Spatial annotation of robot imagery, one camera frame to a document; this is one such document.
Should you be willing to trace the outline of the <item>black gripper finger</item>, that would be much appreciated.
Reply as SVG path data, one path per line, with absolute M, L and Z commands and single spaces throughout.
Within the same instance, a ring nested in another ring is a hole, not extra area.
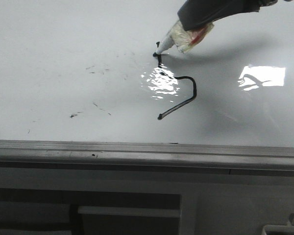
M 258 12 L 261 7 L 276 3 L 276 0 L 188 0 L 177 14 L 183 29 L 189 31 L 228 16 Z

